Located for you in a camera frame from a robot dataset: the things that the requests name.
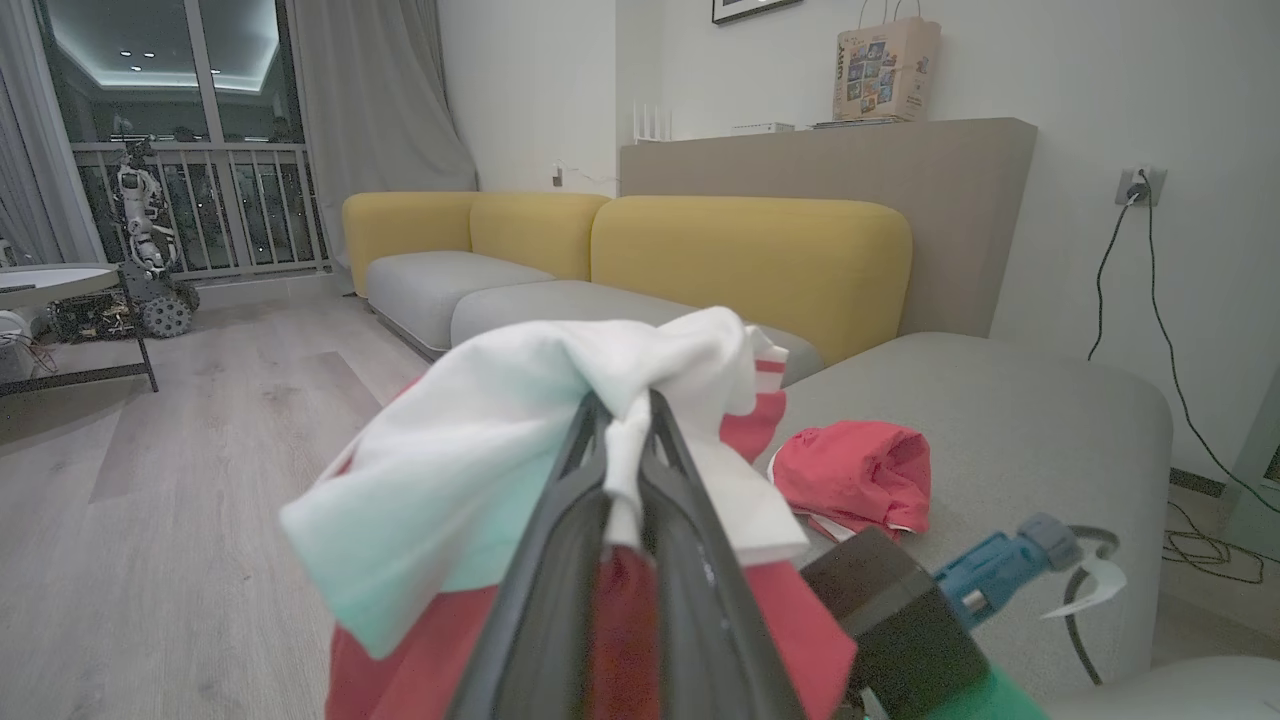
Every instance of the window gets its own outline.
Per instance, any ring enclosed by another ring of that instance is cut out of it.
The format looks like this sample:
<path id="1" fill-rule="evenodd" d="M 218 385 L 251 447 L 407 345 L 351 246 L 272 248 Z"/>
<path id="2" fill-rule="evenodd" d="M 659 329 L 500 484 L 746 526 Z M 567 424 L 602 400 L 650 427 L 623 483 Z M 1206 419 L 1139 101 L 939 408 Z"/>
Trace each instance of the window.
<path id="1" fill-rule="evenodd" d="M 154 136 L 187 277 L 329 264 L 284 0 L 31 0 L 102 249 L 119 143 Z"/>
<path id="2" fill-rule="evenodd" d="M 227 141 L 302 142 L 283 1 L 200 0 L 200 8 Z"/>
<path id="3" fill-rule="evenodd" d="M 37 0 L 36 14 L 72 142 L 209 140 L 180 1 Z"/>

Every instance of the white box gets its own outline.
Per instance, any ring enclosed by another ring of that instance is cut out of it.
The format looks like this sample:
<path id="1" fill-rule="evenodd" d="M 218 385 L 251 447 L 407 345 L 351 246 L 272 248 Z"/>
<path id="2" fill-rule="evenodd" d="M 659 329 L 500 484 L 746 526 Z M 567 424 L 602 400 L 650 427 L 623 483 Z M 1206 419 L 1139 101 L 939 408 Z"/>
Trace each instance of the white box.
<path id="1" fill-rule="evenodd" d="M 791 132 L 795 126 L 787 123 L 758 123 L 754 126 L 733 126 L 730 135 L 765 135 L 771 132 Z"/>

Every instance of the wall outlet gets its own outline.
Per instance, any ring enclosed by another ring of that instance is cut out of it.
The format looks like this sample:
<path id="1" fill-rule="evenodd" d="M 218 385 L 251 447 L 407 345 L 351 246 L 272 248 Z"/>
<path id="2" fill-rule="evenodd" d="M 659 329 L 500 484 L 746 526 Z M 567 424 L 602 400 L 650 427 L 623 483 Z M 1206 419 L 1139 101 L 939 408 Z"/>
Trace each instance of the wall outlet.
<path id="1" fill-rule="evenodd" d="M 1142 176 L 1138 174 L 1138 170 L 1143 170 L 1147 174 L 1151 192 L 1144 200 L 1139 200 L 1134 205 L 1160 205 L 1160 192 L 1165 188 L 1165 176 L 1169 174 L 1169 170 L 1162 170 L 1152 165 L 1134 165 L 1133 168 L 1120 170 L 1120 184 L 1116 187 L 1116 205 L 1128 204 L 1129 188 L 1135 183 L 1142 183 Z"/>

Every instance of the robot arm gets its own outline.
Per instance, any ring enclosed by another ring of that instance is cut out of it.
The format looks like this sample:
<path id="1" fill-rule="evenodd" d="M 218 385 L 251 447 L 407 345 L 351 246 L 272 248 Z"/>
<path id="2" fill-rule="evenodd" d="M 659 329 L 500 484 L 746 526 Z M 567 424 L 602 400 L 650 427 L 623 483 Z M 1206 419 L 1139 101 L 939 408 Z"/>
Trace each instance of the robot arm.
<path id="1" fill-rule="evenodd" d="M 178 254 L 173 241 L 173 229 L 155 224 L 160 211 L 165 208 L 165 201 L 160 183 L 146 170 L 143 158 L 150 151 L 151 145 L 146 140 L 127 150 L 120 161 L 120 169 L 115 174 L 116 206 L 119 222 L 124 225 L 129 238 L 127 249 L 129 259 L 146 270 L 147 277 L 159 278 L 169 269 Z M 152 232 L 166 237 L 168 256 L 152 240 Z"/>

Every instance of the gray sofa seat cushion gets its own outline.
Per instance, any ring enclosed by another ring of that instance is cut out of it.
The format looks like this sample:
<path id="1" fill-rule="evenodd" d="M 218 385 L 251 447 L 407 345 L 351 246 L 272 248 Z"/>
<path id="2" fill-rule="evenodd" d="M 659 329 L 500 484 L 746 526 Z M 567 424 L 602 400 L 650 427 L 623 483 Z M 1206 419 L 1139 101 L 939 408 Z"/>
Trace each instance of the gray sofa seat cushion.
<path id="1" fill-rule="evenodd" d="M 369 305 L 426 350 L 443 352 L 451 347 L 453 307 L 466 295 L 553 279 L 541 270 L 475 252 L 410 252 L 370 263 Z"/>
<path id="2" fill-rule="evenodd" d="M 1033 512 L 1115 530 L 1129 585 L 1078 616 L 1105 680 L 1151 662 L 1172 421 L 1164 395 L 1128 373 L 965 336 L 900 337 L 787 388 L 764 470 L 792 434 L 837 420 L 884 420 L 932 448 L 929 530 L 902 547 L 928 571 Z M 814 547 L 831 542 L 810 532 Z M 1092 687 L 1061 619 L 1068 574 L 1042 575 L 974 632 L 987 656 L 1037 700 Z"/>
<path id="3" fill-rule="evenodd" d="M 696 307 L 581 281 L 556 281 L 472 292 L 453 313 L 451 338 L 458 345 L 483 332 L 529 320 L 639 320 L 660 325 Z M 823 369 L 818 350 L 799 336 L 760 327 L 790 351 L 782 384 Z"/>

